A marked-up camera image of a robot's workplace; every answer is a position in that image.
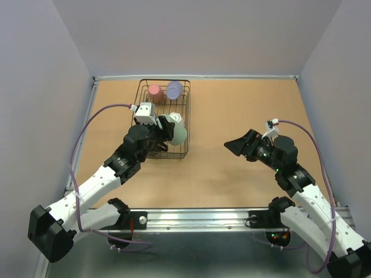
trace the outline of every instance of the tan surface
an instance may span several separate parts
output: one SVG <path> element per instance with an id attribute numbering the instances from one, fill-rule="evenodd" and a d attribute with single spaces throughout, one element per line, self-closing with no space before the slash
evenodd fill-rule
<path id="1" fill-rule="evenodd" d="M 93 112 L 113 103 L 133 103 L 139 81 L 101 81 Z M 234 156 L 223 143 L 249 129 L 265 132 L 264 121 L 289 119 L 310 127 L 295 81 L 191 81 L 190 151 L 182 161 L 147 160 L 124 186 L 99 201 L 118 197 L 130 207 L 267 206 L 285 196 L 274 172 L 260 162 Z M 79 184 L 89 178 L 121 144 L 131 112 L 112 108 L 92 123 L 78 170 Z M 280 125 L 299 149 L 299 162 L 321 181 L 317 153 L 301 130 Z"/>

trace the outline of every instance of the wire dish rack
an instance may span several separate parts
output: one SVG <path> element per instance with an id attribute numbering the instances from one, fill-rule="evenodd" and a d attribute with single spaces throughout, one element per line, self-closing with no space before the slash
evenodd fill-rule
<path id="1" fill-rule="evenodd" d="M 179 113 L 184 121 L 184 127 L 187 130 L 188 136 L 185 141 L 178 146 L 172 146 L 165 143 L 168 146 L 167 152 L 151 151 L 148 158 L 153 159 L 183 159 L 190 148 L 190 121 L 191 121 L 191 82 L 189 80 L 179 80 L 183 85 L 183 94 L 177 100 L 170 100 L 166 97 L 166 87 L 170 81 L 174 79 L 142 79 L 139 82 L 137 94 L 135 96 L 134 104 L 139 105 L 140 103 L 151 102 L 149 100 L 148 88 L 152 84 L 159 85 L 165 93 L 165 99 L 155 105 L 155 113 L 159 116 L 162 114 L 170 114 L 172 112 Z M 134 118 L 132 117 L 132 126 L 135 125 Z"/>

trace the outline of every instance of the bolt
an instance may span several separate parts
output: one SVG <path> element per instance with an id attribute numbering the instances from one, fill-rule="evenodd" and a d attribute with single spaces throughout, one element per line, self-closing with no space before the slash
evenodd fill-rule
<path id="1" fill-rule="evenodd" d="M 147 223 L 146 217 L 145 216 L 139 217 L 139 223 L 141 223 L 142 225 L 145 224 L 145 223 Z"/>

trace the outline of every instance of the purple hose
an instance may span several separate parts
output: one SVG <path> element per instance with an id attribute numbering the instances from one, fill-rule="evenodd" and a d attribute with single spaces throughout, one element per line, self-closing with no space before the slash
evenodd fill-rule
<path id="1" fill-rule="evenodd" d="M 76 180 L 76 177 L 75 177 L 75 173 L 72 169 L 72 161 L 74 159 L 74 154 L 75 154 L 75 151 L 76 151 L 76 147 L 79 143 L 79 140 L 81 138 L 81 136 L 84 134 L 86 128 L 88 127 L 88 125 L 91 123 L 91 121 L 98 115 L 100 114 L 101 112 L 103 112 L 104 110 L 106 109 L 109 109 L 109 108 L 112 108 L 112 107 L 128 107 L 130 108 L 131 105 L 129 104 L 111 104 L 111 105 L 108 105 L 108 106 L 105 106 L 105 107 L 102 107 L 100 108 L 96 113 L 94 113 L 94 115 L 85 123 L 85 125 L 83 126 L 81 132 L 79 133 L 79 136 L 77 137 L 76 141 L 75 141 L 75 144 L 72 148 L 72 152 L 71 152 L 71 157 L 70 157 L 70 165 L 69 165 L 69 171 L 70 171 L 70 175 L 71 175 L 71 178 L 72 178 L 72 183 L 74 184 L 74 188 L 75 188 L 75 192 L 77 194 L 79 194 L 79 187 L 77 185 L 77 180 Z M 109 239 L 112 239 L 112 240 L 116 240 L 118 242 L 124 242 L 124 243 L 135 243 L 135 244 L 141 244 L 141 245 L 145 245 L 145 247 L 143 248 L 138 248 L 138 249 L 129 249 L 129 250 L 125 250 L 123 249 L 122 251 L 123 252 L 137 252 L 137 251 L 143 251 L 143 250 L 146 250 L 148 248 L 150 248 L 152 246 L 151 243 L 149 242 L 135 242 L 135 241 L 131 241 L 131 240 L 126 240 L 126 239 L 120 239 L 118 237 L 114 237 L 114 236 L 111 236 L 107 233 L 102 233 L 98 230 L 90 230 L 90 229 L 83 229 L 82 228 L 82 225 L 81 225 L 81 214 L 80 214 L 80 199 L 78 196 L 76 196 L 76 217 L 77 217 L 77 225 L 78 225 L 78 228 L 81 232 L 85 233 L 85 232 L 93 232 L 93 233 L 96 233 L 98 235 L 101 235 L 101 236 L 105 236 Z"/>
<path id="2" fill-rule="evenodd" d="M 324 165 L 323 160 L 322 160 L 322 155 L 321 155 L 321 152 L 319 150 L 319 146 L 317 145 L 314 137 L 312 136 L 312 134 L 305 127 L 303 127 L 303 126 L 301 126 L 301 125 L 299 125 L 297 123 L 294 123 L 294 122 L 292 122 L 290 120 L 278 120 L 278 122 L 279 123 L 289 123 L 290 125 L 294 125 L 294 126 L 299 127 L 305 133 L 307 133 L 308 136 L 310 137 L 310 139 L 312 140 L 312 142 L 313 142 L 313 144 L 315 146 L 315 149 L 317 150 L 317 154 L 318 154 L 318 157 L 319 157 L 319 163 L 321 164 L 322 178 L 323 178 L 323 181 L 325 182 L 325 186 L 326 186 L 327 192 L 328 192 L 329 197 L 330 197 L 331 218 L 332 219 L 335 219 L 335 201 L 334 201 L 334 198 L 332 196 L 330 185 L 329 185 L 329 183 L 327 181 L 327 178 L 326 178 L 325 165 Z M 318 269 L 312 269 L 311 266 L 310 266 L 310 262 L 309 262 L 309 247 L 307 245 L 307 259 L 306 259 L 306 262 L 307 262 L 307 268 L 308 268 L 308 270 L 311 273 L 318 274 L 318 273 L 320 273 L 321 271 L 323 271 L 326 268 L 327 264 L 329 263 L 330 256 L 331 256 L 331 253 L 332 253 L 334 244 L 335 244 L 335 237 L 336 237 L 336 221 L 332 221 L 332 232 L 331 232 L 331 239 L 330 239 L 329 251 L 328 251 L 328 253 L 326 255 L 325 260 L 323 261 L 323 264 Z"/>

